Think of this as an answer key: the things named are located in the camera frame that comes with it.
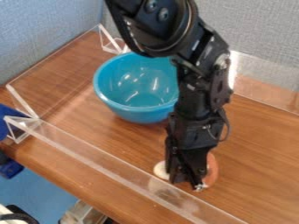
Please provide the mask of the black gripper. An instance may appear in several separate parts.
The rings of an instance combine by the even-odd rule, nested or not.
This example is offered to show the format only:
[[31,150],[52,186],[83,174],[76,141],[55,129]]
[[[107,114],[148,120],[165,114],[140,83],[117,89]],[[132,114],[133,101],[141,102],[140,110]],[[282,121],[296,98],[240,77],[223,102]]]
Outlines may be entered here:
[[218,116],[192,121],[175,113],[169,114],[164,149],[165,172],[172,184],[188,180],[194,190],[203,189],[203,179],[208,173],[207,154],[219,144],[222,130],[223,121]]

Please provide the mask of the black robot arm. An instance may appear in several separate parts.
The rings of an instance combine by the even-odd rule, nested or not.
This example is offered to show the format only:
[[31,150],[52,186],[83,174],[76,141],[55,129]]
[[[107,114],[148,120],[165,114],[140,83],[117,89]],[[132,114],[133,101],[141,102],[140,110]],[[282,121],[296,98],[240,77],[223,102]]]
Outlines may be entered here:
[[177,102],[168,116],[165,172],[195,190],[215,183],[211,150],[228,138],[230,45],[199,16],[194,0],[105,0],[128,48],[168,57],[176,68]]

